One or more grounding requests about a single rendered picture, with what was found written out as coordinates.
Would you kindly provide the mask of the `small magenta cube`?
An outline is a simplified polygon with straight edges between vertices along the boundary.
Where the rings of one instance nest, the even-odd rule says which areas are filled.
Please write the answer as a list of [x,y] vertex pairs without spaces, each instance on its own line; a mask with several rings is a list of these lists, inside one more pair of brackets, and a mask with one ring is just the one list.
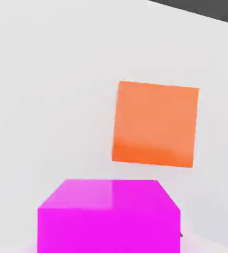
[[37,253],[181,253],[180,240],[157,180],[67,179],[38,208]]

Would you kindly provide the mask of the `small orange cube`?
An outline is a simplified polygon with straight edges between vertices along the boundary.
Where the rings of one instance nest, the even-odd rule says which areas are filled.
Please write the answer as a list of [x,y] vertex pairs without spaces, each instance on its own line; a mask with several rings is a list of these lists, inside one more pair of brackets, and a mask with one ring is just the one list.
[[112,160],[192,168],[199,89],[120,81]]

